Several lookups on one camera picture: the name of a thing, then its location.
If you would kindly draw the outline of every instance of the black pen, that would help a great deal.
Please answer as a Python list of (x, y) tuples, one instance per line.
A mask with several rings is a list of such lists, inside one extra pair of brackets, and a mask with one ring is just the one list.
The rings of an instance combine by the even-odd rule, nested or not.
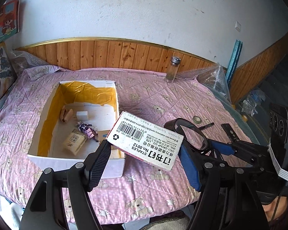
[(203, 129), (206, 129), (206, 128), (208, 128), (208, 127), (210, 127), (210, 126), (213, 126), (213, 125), (214, 125), (214, 122), (209, 123), (209, 124), (204, 125), (204, 126), (201, 126), (201, 127), (199, 127), (198, 129), (199, 129), (199, 130), (203, 130)]

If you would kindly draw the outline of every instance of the white cardboard box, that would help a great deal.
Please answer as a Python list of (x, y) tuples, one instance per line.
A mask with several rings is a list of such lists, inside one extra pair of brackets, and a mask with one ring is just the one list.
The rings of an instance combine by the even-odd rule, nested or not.
[(183, 136), (122, 112), (106, 139), (128, 155), (171, 171)]
[[(73, 109), (73, 117), (63, 123), (60, 111), (65, 105)], [(88, 111), (90, 123), (99, 131), (109, 130), (118, 118), (118, 101), (114, 81), (63, 81), (51, 92), (33, 135), (28, 152), (31, 161), (42, 170), (51, 167), (54, 171), (69, 169), (77, 162), (83, 162), (87, 155), (95, 152), (98, 142), (87, 139), (76, 156), (62, 147), (63, 141), (73, 129), (77, 129), (77, 112)], [(111, 150), (110, 159), (102, 178), (121, 177), (125, 165), (125, 154), (118, 149)]]

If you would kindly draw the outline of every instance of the quilted fabric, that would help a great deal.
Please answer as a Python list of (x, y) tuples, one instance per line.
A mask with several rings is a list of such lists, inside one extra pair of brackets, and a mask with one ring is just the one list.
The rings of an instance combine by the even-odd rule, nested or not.
[[(18, 79), (0, 111), (0, 194), (24, 207), (42, 173), (29, 161), (27, 152), (42, 108), (59, 81), (114, 80), (120, 111), (160, 126), (177, 117), (192, 121), (197, 115), (203, 121), (200, 125), (215, 123), (204, 130), (208, 137), (228, 142), (220, 124), (230, 123), (240, 139), (249, 141), (222, 104), (196, 80), (169, 84), (163, 74), (132, 70), (59, 71), (37, 80), (30, 79), (28, 73), (30, 69)], [(194, 136), (191, 143), (200, 147), (197, 138)], [(227, 160), (232, 166), (244, 165), (235, 157)], [(179, 159), (172, 171), (164, 172), (127, 156), (123, 176), (101, 180), (89, 197), (100, 223), (108, 224), (163, 215), (192, 203), (198, 195)], [(67, 189), (63, 189), (63, 196), (67, 219), (73, 222)]]

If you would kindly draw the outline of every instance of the camera lens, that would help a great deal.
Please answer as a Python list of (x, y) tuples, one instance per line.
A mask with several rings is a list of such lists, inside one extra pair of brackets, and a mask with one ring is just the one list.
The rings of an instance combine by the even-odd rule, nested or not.
[(277, 115), (274, 114), (274, 116), (273, 116), (273, 129), (274, 129), (275, 131), (277, 130), (277, 125), (278, 125)]
[(282, 136), (283, 133), (284, 133), (284, 123), (283, 123), (283, 120), (280, 120), (279, 133), (280, 133), (280, 136)]
[(270, 124), (272, 124), (272, 112), (270, 112)]

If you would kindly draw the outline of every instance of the bed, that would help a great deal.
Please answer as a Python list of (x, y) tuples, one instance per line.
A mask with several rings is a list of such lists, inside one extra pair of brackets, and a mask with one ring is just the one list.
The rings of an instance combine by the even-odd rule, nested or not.
[[(114, 80), (119, 110), (128, 111), (163, 126), (182, 117), (199, 126), (214, 122), (203, 132), (209, 138), (228, 142), (221, 123), (230, 123), (240, 139), (250, 141), (213, 93), (197, 80), (164, 81), (164, 73), (127, 69), (91, 68), (69, 71), (57, 66), (26, 69), (0, 109), (0, 194), (25, 207), (42, 170), (27, 158), (32, 136), (54, 85), (69, 80)], [(191, 143), (200, 146), (194, 138)], [(226, 157), (231, 166), (245, 166)], [(164, 172), (131, 156), (126, 157), (123, 176), (102, 179), (89, 193), (101, 224), (124, 223), (163, 215), (198, 199), (177, 158), (172, 171)], [(74, 222), (67, 189), (63, 189), (66, 217)]]

